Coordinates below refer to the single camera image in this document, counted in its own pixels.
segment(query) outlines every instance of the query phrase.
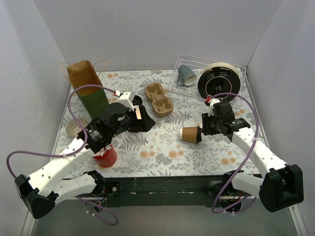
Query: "floral tablecloth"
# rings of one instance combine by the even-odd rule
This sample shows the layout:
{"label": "floral tablecloth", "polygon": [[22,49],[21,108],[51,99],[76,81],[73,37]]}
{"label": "floral tablecloth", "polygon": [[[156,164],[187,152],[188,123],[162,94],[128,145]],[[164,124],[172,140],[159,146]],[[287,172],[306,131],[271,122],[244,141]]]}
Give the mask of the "floral tablecloth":
{"label": "floral tablecloth", "polygon": [[[141,96],[148,114],[157,124],[148,133],[126,132],[115,137],[112,144],[118,158],[112,167],[102,168],[91,158],[68,174],[67,178],[76,178],[83,172],[91,170],[97,170],[104,177],[222,175],[238,167],[245,154],[223,135],[202,136],[202,142],[198,144],[179,140],[180,127],[202,125],[200,110],[173,100],[172,114],[164,118],[154,115],[144,95],[144,88],[148,84],[159,82],[166,89],[172,72],[172,70],[138,70],[101,73],[100,79],[104,86],[119,91],[132,90]],[[109,102],[117,100],[110,93],[107,93],[107,97]],[[244,97],[251,99],[246,86]],[[76,94],[71,100],[71,107],[77,117],[91,121]],[[245,102],[235,115],[236,118],[246,119],[254,129],[254,117]],[[72,116],[66,109],[55,153],[60,153],[73,139],[65,131],[67,123],[71,120]],[[259,173],[251,161],[247,162],[243,170],[246,173]]]}

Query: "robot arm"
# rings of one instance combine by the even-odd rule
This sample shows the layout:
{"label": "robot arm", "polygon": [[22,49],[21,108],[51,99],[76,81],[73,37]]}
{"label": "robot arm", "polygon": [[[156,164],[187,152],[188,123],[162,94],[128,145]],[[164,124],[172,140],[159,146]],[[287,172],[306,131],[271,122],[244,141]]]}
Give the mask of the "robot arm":
{"label": "robot arm", "polygon": [[[250,125],[242,118],[235,118],[229,102],[213,99],[208,105],[209,113],[202,114],[203,134],[226,135],[248,153],[255,140]],[[271,212],[303,201],[303,173],[297,165],[288,165],[261,141],[256,142],[250,159],[259,169],[262,178],[239,172],[231,181],[232,188],[260,198],[265,208]],[[224,181],[233,172],[226,173]]]}
{"label": "robot arm", "polygon": [[116,103],[109,105],[101,117],[93,119],[86,127],[87,144],[78,153],[67,156],[83,145],[83,131],[62,152],[64,158],[53,159],[28,177],[17,176],[15,185],[20,198],[35,219],[43,217],[55,204],[65,199],[84,193],[99,196],[104,192],[106,182],[97,171],[85,173],[75,179],[63,178],[80,163],[108,147],[113,137],[126,131],[148,132],[155,125],[143,105],[133,106],[134,97],[133,92],[123,93]]}

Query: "wicker ball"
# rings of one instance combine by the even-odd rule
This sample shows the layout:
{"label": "wicker ball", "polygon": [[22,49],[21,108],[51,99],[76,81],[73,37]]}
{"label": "wicker ball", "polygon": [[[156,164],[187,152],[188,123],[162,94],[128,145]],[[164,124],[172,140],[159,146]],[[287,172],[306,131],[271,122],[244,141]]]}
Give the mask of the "wicker ball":
{"label": "wicker ball", "polygon": [[[87,127],[88,126],[88,122],[83,119],[83,118],[78,118],[78,120],[80,121],[80,123],[84,126]],[[81,127],[78,125],[78,123],[75,120],[70,121],[67,126],[65,127],[65,131],[67,133],[67,135],[69,135],[70,137],[74,138],[75,136],[77,136],[77,134],[81,131]]]}

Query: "white backdrop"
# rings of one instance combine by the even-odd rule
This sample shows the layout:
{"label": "white backdrop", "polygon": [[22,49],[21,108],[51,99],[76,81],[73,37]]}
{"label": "white backdrop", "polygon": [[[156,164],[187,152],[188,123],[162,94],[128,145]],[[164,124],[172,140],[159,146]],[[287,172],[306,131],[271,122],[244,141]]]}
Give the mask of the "white backdrop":
{"label": "white backdrop", "polygon": [[[51,153],[68,81],[64,61],[32,0],[0,0],[0,235],[18,236],[27,208],[19,198],[6,156],[17,149]],[[15,155],[12,168],[29,175],[48,158]]]}
{"label": "white backdrop", "polygon": [[299,205],[315,235],[315,2],[284,0],[248,66],[248,76],[272,150],[303,170]]}
{"label": "white backdrop", "polygon": [[34,2],[69,63],[124,70],[172,69],[179,54],[248,65],[281,0]]}

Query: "gray mug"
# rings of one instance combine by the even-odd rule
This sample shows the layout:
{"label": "gray mug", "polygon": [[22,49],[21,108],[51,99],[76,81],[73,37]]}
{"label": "gray mug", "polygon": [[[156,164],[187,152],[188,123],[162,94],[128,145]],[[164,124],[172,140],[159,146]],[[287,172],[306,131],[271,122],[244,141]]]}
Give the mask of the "gray mug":
{"label": "gray mug", "polygon": [[181,65],[178,68],[178,86],[189,86],[192,85],[196,79],[196,74],[186,65]]}

